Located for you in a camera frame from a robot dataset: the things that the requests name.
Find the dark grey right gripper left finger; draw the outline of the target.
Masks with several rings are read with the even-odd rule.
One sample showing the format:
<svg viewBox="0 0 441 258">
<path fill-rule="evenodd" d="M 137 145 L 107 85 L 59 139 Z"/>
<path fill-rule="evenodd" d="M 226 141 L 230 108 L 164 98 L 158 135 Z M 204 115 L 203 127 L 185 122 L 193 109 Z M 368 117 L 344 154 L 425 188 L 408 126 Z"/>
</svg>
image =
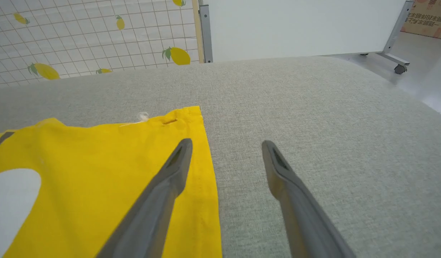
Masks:
<svg viewBox="0 0 441 258">
<path fill-rule="evenodd" d="M 184 191 L 193 144 L 182 139 L 116 227 L 98 258 L 160 258 L 176 198 Z"/>
</svg>

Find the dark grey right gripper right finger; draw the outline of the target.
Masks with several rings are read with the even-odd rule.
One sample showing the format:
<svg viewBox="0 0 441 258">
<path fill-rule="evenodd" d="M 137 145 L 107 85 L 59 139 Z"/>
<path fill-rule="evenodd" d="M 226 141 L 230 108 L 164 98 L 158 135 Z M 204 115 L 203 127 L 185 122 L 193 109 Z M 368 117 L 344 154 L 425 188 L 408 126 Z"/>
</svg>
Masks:
<svg viewBox="0 0 441 258">
<path fill-rule="evenodd" d="M 262 142 L 268 187 L 281 206 L 293 258 L 354 258 L 356 255 L 296 175 L 275 143 Z"/>
</svg>

